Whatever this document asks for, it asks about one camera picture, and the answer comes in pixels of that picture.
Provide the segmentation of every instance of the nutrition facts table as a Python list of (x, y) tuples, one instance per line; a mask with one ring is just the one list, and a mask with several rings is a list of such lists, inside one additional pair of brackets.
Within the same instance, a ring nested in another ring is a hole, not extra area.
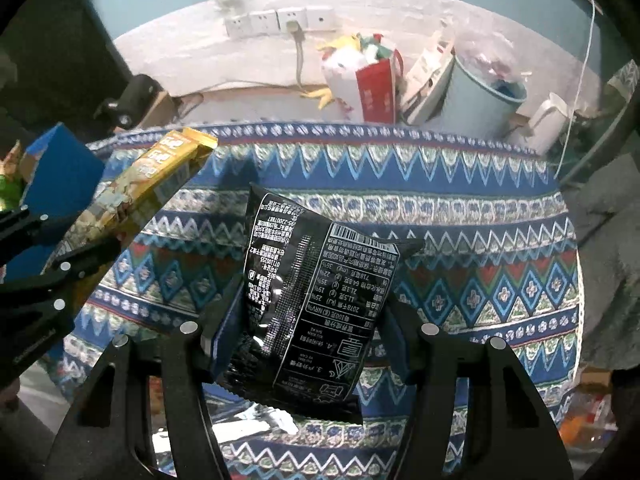
[(327, 401), (350, 393), (398, 252), (332, 224), (274, 384)]

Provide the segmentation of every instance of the paper bag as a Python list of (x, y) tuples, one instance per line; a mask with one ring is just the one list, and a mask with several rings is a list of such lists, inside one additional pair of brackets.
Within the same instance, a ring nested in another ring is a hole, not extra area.
[(357, 70), (323, 61), (324, 78), (348, 121), (396, 122), (396, 80), (402, 76), (402, 57), (395, 48), (391, 51), (391, 58)]

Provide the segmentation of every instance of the black mount bracket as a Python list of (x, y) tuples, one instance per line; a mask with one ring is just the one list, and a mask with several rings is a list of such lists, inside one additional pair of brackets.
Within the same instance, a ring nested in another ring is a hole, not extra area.
[(175, 471), (183, 480), (230, 480), (212, 430), (202, 383), (212, 383), (215, 357), (202, 340), (216, 334), (242, 276), (201, 316), (169, 336), (134, 342), (116, 336), (78, 390), (49, 455), (46, 480), (167, 479), (155, 469), (148, 378), (162, 377)]
[[(444, 477), (459, 377), (469, 379), (466, 434), (460, 468), (448, 479), (573, 479), (558, 430), (504, 339), (472, 343), (423, 324), (415, 309), (397, 300), (385, 308), (406, 336), (410, 382), (418, 386), (389, 479)], [(539, 460), (531, 459), (532, 450)]]
[[(77, 216), (52, 219), (25, 206), (0, 213), (0, 265), (28, 247), (55, 245)], [(120, 251), (116, 238), (103, 238), (56, 258), (44, 274), (0, 284), (0, 390), (73, 330), (72, 285)]]

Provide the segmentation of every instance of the patterned blanket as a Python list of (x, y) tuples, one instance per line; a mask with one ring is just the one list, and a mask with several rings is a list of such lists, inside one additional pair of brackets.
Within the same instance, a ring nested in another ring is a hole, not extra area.
[[(257, 182), (335, 221), (381, 238), (423, 238), (395, 292), (424, 320), (484, 342), (503, 336), (559, 422), (580, 351), (574, 230), (546, 163), (532, 153), (411, 128), (354, 124), (195, 125), (220, 147), (122, 253), (50, 367), (67, 395), (117, 333), (147, 338), (192, 319), (242, 266), (248, 184)], [(116, 177), (166, 130), (95, 143)], [(375, 338), (357, 384), (363, 426), (294, 417), (221, 446), (235, 478), (384, 478), (414, 389), (388, 368)], [(207, 387), (213, 406), (241, 399)], [(446, 469), (462, 452), (461, 384)], [(170, 463), (166, 469), (171, 470)]]

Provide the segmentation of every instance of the gold candy bar wrapper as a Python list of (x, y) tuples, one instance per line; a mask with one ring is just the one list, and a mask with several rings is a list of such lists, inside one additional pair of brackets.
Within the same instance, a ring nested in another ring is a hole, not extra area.
[[(192, 128), (169, 132), (102, 190), (53, 254), (73, 251), (113, 234), (122, 250), (126, 249), (169, 199), (200, 171), (217, 145), (216, 137)], [(103, 265), (95, 274), (74, 283), (70, 295), (74, 314), (110, 267)]]

